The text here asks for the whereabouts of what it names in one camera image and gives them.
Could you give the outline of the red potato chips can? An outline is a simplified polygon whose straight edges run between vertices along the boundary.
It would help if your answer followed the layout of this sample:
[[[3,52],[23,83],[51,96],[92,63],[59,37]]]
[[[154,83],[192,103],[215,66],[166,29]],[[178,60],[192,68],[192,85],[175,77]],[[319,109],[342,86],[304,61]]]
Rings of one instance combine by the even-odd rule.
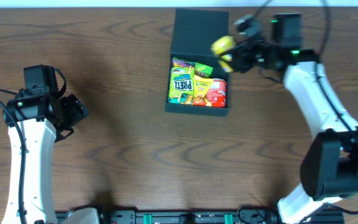
[[[225,80],[214,78],[213,82],[206,94],[206,98],[212,107],[224,108],[226,106],[226,87]]]

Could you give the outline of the black gift box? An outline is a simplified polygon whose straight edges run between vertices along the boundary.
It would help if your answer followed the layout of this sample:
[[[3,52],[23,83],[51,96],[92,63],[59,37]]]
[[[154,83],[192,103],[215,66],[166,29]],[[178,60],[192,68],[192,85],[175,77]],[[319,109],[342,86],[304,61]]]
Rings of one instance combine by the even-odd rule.
[[[229,112],[230,75],[218,63],[211,51],[212,44],[229,34],[229,13],[227,11],[207,11],[178,8],[175,12],[170,57],[198,62],[213,67],[211,78],[226,81],[226,106],[179,105],[166,102],[165,111],[170,113],[226,116]]]

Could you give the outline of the Haribo worms candy bag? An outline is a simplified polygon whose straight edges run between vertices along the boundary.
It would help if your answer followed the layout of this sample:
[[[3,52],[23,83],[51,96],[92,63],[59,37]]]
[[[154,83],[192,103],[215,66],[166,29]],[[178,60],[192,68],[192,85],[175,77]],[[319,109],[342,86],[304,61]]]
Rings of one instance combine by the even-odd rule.
[[[213,72],[213,67],[195,62],[195,75],[201,78],[209,78]]]

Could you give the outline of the green Pretz snack box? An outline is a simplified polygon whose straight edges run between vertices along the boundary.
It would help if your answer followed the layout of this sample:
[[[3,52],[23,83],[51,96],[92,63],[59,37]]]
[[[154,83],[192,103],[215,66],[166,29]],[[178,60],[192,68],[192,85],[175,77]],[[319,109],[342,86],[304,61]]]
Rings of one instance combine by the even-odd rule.
[[[194,94],[195,63],[172,58],[170,86],[167,101],[172,104],[191,105]]]

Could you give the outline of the yellow Mentos candy bottle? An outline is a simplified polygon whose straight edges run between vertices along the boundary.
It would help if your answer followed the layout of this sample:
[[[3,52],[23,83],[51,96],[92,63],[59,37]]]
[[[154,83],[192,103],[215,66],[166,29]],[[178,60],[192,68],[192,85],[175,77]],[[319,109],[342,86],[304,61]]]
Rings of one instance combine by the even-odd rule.
[[[211,46],[211,51],[218,59],[218,63],[226,73],[234,71],[232,66],[232,50],[236,43],[231,36],[224,36],[215,41]]]

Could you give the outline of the yellow Julies biscuit packet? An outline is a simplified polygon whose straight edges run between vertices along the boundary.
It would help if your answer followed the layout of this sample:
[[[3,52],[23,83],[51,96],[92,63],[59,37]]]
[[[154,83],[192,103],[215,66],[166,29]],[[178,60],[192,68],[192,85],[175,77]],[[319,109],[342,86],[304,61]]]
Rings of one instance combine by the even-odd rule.
[[[212,78],[194,76],[193,106],[211,107],[211,102],[207,99],[206,95],[212,83]]]

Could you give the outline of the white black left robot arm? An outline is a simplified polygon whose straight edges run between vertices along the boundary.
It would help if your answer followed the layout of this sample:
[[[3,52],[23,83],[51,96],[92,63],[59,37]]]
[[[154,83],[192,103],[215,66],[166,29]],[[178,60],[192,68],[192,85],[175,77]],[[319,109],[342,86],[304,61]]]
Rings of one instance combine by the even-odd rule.
[[[60,99],[52,94],[21,93],[9,100],[13,118],[6,119],[11,142],[11,175],[3,223],[102,223],[96,207],[76,208],[58,218],[52,197],[52,159],[62,131],[89,111],[75,95]]]

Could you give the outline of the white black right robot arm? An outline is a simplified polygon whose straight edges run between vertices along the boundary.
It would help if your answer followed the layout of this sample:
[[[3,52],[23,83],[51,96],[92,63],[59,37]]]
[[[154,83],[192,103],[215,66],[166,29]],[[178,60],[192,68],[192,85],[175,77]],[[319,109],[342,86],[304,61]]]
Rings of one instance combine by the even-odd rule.
[[[300,183],[273,210],[258,213],[261,221],[309,223],[327,208],[346,213],[338,202],[358,194],[358,122],[335,94],[319,55],[302,49],[296,39],[271,44],[235,42],[230,36],[217,41],[213,51],[227,72],[256,66],[280,72],[313,138],[300,166]]]

